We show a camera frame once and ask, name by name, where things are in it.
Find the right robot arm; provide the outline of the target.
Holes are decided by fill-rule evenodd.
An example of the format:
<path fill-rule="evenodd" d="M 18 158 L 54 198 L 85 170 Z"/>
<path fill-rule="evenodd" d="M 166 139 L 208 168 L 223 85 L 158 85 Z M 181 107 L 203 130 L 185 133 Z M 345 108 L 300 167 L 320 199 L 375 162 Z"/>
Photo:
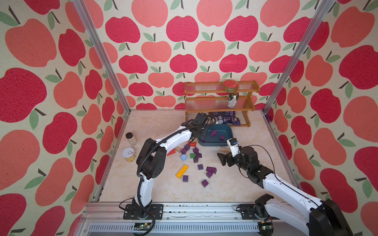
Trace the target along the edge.
<path fill-rule="evenodd" d="M 253 214 L 266 220 L 270 217 L 283 220 L 307 236 L 351 236 L 352 230 L 339 206 L 327 199 L 314 197 L 290 183 L 268 167 L 260 164 L 258 154 L 252 147 L 230 147 L 227 154 L 217 156 L 223 166 L 237 166 L 246 172 L 246 177 L 267 191 L 255 200 L 252 207 L 238 207 L 242 213 Z"/>

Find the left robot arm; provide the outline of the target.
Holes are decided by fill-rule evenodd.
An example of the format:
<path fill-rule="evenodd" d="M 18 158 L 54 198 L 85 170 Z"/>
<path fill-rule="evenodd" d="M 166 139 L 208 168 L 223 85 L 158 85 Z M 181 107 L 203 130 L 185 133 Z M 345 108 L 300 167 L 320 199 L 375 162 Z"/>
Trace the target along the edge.
<path fill-rule="evenodd" d="M 161 174 L 167 154 L 184 142 L 192 142 L 206 133 L 208 128 L 216 124 L 216 119 L 205 113 L 198 113 L 194 119 L 181 124 L 171 134 L 153 140 L 147 139 L 136 160 L 137 176 L 140 178 L 137 193 L 132 203 L 125 207 L 125 220 L 161 219 L 163 205 L 152 203 L 152 191 L 155 179 Z"/>

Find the teal plastic storage bin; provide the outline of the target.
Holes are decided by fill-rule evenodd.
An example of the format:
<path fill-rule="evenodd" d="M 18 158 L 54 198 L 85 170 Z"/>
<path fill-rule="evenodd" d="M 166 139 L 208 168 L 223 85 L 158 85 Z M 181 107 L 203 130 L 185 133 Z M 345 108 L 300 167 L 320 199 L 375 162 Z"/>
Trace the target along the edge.
<path fill-rule="evenodd" d="M 211 137 L 210 133 L 214 129 L 217 130 L 217 135 L 215 137 Z M 221 135 L 225 136 L 225 139 L 223 141 L 219 139 Z M 225 124 L 215 124 L 208 128 L 206 137 L 199 138 L 198 142 L 201 146 L 204 147 L 225 147 L 228 146 L 227 140 L 230 138 L 234 138 L 230 126 Z"/>

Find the red arch block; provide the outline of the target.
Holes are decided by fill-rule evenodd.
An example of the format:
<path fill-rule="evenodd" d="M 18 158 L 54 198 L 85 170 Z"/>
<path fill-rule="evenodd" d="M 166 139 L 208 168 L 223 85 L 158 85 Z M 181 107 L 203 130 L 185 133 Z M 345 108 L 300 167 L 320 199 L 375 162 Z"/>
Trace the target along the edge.
<path fill-rule="evenodd" d="M 195 142 L 195 141 L 188 141 L 188 145 L 190 145 L 191 147 L 196 147 L 197 146 L 197 142 Z"/>

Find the purple snack bag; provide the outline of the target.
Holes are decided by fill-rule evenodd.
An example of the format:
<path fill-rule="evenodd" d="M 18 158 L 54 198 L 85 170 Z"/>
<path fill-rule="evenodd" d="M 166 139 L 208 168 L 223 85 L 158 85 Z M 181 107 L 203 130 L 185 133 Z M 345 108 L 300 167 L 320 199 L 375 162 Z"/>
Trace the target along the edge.
<path fill-rule="evenodd" d="M 234 125 L 234 126 L 241 125 L 241 122 L 236 117 L 236 112 L 234 111 L 210 112 L 209 115 L 215 118 L 216 124 L 225 124 L 225 125 Z"/>

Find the wooden three-tier shelf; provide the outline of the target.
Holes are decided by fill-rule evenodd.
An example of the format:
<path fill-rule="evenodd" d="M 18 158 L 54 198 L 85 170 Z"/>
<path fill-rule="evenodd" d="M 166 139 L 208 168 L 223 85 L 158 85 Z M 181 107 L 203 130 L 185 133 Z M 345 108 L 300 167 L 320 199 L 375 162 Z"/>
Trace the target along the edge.
<path fill-rule="evenodd" d="M 237 88 L 239 99 L 234 108 L 227 106 L 226 91 L 222 82 L 184 83 L 186 120 L 196 117 L 197 113 L 236 112 L 242 127 L 251 126 L 248 111 L 254 111 L 252 94 L 260 92 L 256 81 L 241 81 Z"/>

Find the red rectangular block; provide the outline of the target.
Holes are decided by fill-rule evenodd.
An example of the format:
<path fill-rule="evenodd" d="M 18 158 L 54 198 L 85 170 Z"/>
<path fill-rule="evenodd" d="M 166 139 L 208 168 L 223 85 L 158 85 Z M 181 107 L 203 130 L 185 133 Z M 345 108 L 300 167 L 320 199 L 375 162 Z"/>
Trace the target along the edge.
<path fill-rule="evenodd" d="M 167 154 L 167 156 L 173 155 L 173 154 L 175 154 L 175 153 L 176 153 L 176 150 L 173 149 L 173 150 L 171 150 L 171 151 Z"/>

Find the purple flat block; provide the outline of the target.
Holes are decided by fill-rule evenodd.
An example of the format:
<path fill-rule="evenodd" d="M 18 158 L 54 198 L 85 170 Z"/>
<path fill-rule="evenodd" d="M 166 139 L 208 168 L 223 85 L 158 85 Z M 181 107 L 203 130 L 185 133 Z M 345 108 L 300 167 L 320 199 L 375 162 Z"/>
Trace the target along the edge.
<path fill-rule="evenodd" d="M 215 168 L 215 167 L 207 167 L 206 171 L 207 172 L 211 172 L 213 174 L 216 174 L 217 173 L 217 168 Z"/>

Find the small green white bottle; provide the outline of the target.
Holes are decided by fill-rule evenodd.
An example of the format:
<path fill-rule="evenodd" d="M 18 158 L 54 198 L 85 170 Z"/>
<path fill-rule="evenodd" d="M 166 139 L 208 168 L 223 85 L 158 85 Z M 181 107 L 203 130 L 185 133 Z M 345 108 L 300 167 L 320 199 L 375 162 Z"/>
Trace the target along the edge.
<path fill-rule="evenodd" d="M 236 106 L 238 99 L 239 99 L 239 93 L 238 92 L 230 93 L 228 95 L 228 100 L 227 100 L 228 108 L 233 109 Z"/>

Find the red lidded tin can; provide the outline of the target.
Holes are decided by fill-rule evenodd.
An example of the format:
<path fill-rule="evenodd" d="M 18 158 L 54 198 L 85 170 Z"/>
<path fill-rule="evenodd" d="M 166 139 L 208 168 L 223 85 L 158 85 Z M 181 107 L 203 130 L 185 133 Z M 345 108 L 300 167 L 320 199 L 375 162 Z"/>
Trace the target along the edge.
<path fill-rule="evenodd" d="M 235 93 L 238 91 L 239 83 L 234 80 L 226 80 L 223 82 L 223 91 L 227 93 Z"/>

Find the yellow long block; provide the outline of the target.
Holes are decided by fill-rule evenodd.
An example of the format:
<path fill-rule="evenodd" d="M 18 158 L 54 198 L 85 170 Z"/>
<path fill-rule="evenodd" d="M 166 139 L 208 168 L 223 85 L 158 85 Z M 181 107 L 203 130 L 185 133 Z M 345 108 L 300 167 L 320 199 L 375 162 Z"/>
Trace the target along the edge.
<path fill-rule="evenodd" d="M 176 177 L 180 179 L 184 175 L 184 173 L 188 170 L 188 168 L 189 168 L 188 165 L 184 164 L 182 168 L 177 172 Z"/>

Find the glass jar black lid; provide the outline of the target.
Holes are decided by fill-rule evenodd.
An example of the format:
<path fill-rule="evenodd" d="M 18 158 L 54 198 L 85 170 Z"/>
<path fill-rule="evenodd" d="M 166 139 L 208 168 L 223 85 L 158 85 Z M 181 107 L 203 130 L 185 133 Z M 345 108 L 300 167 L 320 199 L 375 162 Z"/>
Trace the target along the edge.
<path fill-rule="evenodd" d="M 125 137 L 126 137 L 126 139 L 128 140 L 128 142 L 130 143 L 131 146 L 137 145 L 137 139 L 133 135 L 133 133 L 128 132 L 128 133 L 126 133 Z"/>

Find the yellow can white lid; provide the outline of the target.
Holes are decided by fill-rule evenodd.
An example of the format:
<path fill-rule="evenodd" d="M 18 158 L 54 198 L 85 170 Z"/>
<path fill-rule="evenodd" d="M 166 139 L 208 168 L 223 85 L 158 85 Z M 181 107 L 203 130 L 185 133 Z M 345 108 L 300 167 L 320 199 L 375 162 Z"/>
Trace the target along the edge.
<path fill-rule="evenodd" d="M 133 162 L 136 158 L 135 150 L 132 147 L 127 147 L 122 151 L 122 156 L 125 161 Z"/>

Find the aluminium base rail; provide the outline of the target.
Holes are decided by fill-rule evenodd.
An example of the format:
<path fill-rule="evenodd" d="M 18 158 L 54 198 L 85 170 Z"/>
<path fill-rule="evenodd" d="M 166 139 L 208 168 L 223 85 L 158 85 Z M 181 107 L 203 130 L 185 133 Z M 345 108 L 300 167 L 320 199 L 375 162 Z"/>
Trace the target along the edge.
<path fill-rule="evenodd" d="M 155 224 L 139 219 L 127 203 L 89 203 L 72 236 L 303 236 L 305 217 L 289 204 L 262 218 L 253 203 L 156 203 Z"/>

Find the left aluminium frame post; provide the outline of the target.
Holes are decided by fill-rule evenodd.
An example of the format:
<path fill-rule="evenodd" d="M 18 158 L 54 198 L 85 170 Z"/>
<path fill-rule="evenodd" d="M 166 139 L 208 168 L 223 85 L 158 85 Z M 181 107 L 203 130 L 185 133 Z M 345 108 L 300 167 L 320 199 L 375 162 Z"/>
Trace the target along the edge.
<path fill-rule="evenodd" d="M 83 22 L 83 25 L 85 26 L 88 32 L 90 40 L 92 41 L 94 48 L 96 49 L 97 55 L 99 56 L 99 59 L 103 65 L 103 68 L 106 74 L 108 75 L 108 78 L 110 79 L 110 82 L 113 88 L 115 89 L 115 93 L 117 94 L 119 101 L 125 110 L 125 114 L 128 116 L 131 113 L 131 108 L 123 93 L 123 89 L 121 87 L 120 81 L 112 67 L 112 64 L 105 50 L 105 47 L 103 46 L 103 43 L 101 42 L 98 36 L 94 22 L 91 19 L 91 15 L 86 7 L 86 4 L 84 1 L 78 1 L 78 0 L 73 1 L 73 3 L 78 12 L 78 15 L 80 16 Z"/>

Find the aluminium frame post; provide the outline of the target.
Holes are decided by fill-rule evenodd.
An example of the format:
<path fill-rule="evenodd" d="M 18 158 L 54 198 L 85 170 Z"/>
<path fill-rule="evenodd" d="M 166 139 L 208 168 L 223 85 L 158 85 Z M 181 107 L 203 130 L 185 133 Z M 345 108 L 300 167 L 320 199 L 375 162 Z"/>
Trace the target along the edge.
<path fill-rule="evenodd" d="M 263 110 L 262 114 L 266 117 L 268 111 L 272 107 L 273 103 L 276 101 L 277 96 L 279 95 L 281 89 L 283 88 L 284 84 L 286 83 L 287 79 L 289 78 L 290 74 L 294 70 L 295 66 L 297 65 L 298 61 L 301 58 L 301 55 L 305 52 L 307 47 L 309 47 L 309 43 L 314 37 L 316 31 L 320 27 L 324 17 L 328 14 L 328 12 L 332 9 L 333 5 L 336 1 L 326 0 L 321 1 L 319 7 L 317 8 L 312 20 L 309 23 L 309 26 L 304 32 L 302 39 L 299 41 L 298 46 L 294 50 L 291 59 L 289 60 L 282 76 L 278 79 L 278 82 L 272 91 L 271 95 L 269 96 Z"/>
<path fill-rule="evenodd" d="M 103 68 L 106 74 L 108 75 L 108 78 L 110 79 L 110 82 L 113 88 L 115 89 L 115 93 L 117 94 L 119 101 L 125 110 L 125 114 L 128 116 L 131 113 L 131 108 L 123 93 L 123 89 L 121 87 L 120 81 L 112 67 L 112 64 L 105 50 L 105 47 L 103 46 L 103 43 L 101 42 L 98 36 L 94 22 L 91 19 L 91 15 L 86 7 L 86 4 L 84 1 L 78 1 L 78 0 L 73 1 L 73 3 L 78 12 L 78 15 L 80 16 L 83 22 L 83 25 L 85 26 L 88 32 L 90 40 L 92 41 L 94 48 L 96 49 L 97 55 L 99 56 L 99 59 L 103 65 Z"/>

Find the right aluminium frame post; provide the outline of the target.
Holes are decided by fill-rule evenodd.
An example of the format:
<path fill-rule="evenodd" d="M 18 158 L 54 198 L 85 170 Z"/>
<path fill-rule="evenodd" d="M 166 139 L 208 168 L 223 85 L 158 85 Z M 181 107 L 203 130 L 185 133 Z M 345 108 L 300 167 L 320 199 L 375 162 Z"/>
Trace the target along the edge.
<path fill-rule="evenodd" d="M 298 61 L 301 58 L 301 55 L 305 52 L 307 47 L 309 47 L 309 43 L 314 37 L 316 31 L 320 27 L 324 17 L 328 14 L 328 12 L 332 9 L 333 5 L 336 1 L 326 0 L 321 1 L 319 7 L 317 8 L 312 20 L 309 23 L 309 26 L 304 32 L 302 39 L 299 41 L 298 46 L 294 50 L 291 59 L 289 60 L 282 76 L 278 79 L 278 82 L 272 91 L 271 95 L 269 96 L 263 110 L 262 114 L 266 117 L 268 111 L 272 107 L 273 103 L 276 101 L 277 96 L 279 95 L 281 89 L 283 88 L 284 84 L 286 83 L 287 79 L 289 78 L 290 74 L 294 70 L 295 66 L 297 65 Z"/>

